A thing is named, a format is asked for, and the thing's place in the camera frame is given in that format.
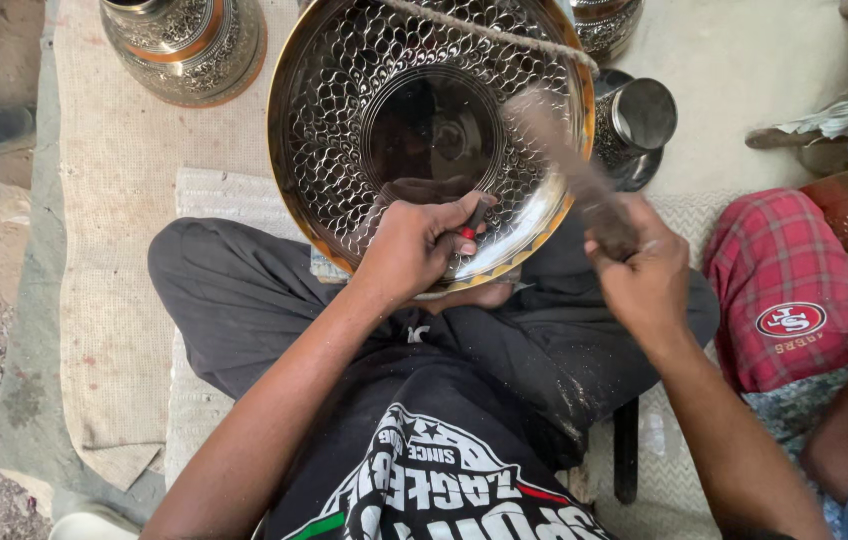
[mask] cloth mat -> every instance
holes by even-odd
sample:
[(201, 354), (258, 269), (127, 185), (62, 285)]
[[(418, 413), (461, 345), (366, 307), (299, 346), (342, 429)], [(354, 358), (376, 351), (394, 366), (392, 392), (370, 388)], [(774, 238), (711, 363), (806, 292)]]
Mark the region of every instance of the cloth mat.
[(61, 387), (70, 439), (94, 471), (126, 490), (163, 469), (173, 324), (147, 275), (147, 247), (175, 217), (187, 165), (270, 176), (266, 103), (293, 2), (261, 0), (262, 74), (230, 103), (166, 104), (123, 68), (98, 2), (63, 0), (55, 49), (68, 260), (61, 286)]
[[(648, 197), (664, 221), (691, 245), (691, 265), (699, 268), (704, 246), (723, 209), (744, 191), (717, 191)], [(287, 215), (269, 178), (201, 169), (181, 169), (177, 177), (180, 217), (225, 217), (282, 239), (307, 241)], [(716, 362), (713, 345), (706, 350)], [(190, 369), (183, 339), (173, 348), (170, 416), (167, 424), (166, 486), (197, 452), (233, 401)], [(700, 489), (694, 462), (659, 384), (641, 397), (638, 499), (621, 506), (614, 497), (613, 423), (590, 431), (585, 460), (587, 485), (569, 486), (595, 502), (598, 518), (623, 538), (719, 538)], [(572, 484), (580, 474), (572, 474)]]

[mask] red plaid shorts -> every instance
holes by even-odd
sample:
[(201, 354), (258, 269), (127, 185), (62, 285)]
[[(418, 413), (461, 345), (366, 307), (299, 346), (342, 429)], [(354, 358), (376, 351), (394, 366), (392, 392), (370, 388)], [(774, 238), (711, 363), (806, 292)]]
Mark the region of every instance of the red plaid shorts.
[(848, 363), (848, 254), (811, 200), (771, 189), (730, 203), (704, 252), (720, 367), (766, 392)]

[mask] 49ers logo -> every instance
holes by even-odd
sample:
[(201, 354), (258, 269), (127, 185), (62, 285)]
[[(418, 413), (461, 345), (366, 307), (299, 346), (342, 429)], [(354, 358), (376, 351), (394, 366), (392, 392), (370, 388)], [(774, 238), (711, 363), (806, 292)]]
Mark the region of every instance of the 49ers logo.
[(827, 313), (816, 303), (778, 303), (757, 318), (757, 331), (771, 338), (792, 338), (811, 334), (827, 322)]

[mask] brass plate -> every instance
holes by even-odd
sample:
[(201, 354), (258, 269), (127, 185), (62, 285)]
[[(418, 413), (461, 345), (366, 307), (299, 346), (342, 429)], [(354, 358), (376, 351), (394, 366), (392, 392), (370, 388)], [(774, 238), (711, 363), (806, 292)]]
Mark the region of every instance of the brass plate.
[[(553, 0), (420, 3), (580, 48)], [(401, 192), (395, 180), (424, 170), (430, 176), (416, 178), (434, 179), (449, 190), (444, 195), (458, 196), (464, 175), (464, 192), (484, 190), (501, 202), (488, 213), (478, 253), (455, 256), (429, 292), (502, 275), (544, 243), (572, 202), (564, 179), (541, 166), (501, 117), (503, 102), (538, 80), (568, 97), (563, 114), (588, 158), (594, 89), (585, 66), (372, 0), (314, 2), (281, 52), (268, 103), (268, 149), (287, 210), (318, 251), (353, 274), (382, 211)]]

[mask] black t-shirt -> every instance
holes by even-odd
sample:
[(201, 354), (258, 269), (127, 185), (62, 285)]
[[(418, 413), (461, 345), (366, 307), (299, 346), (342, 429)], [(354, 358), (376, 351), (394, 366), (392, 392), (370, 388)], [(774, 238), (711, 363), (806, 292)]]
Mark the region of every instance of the black t-shirt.
[(531, 448), (534, 415), (426, 346), (350, 366), (287, 476), (266, 538), (613, 538)]

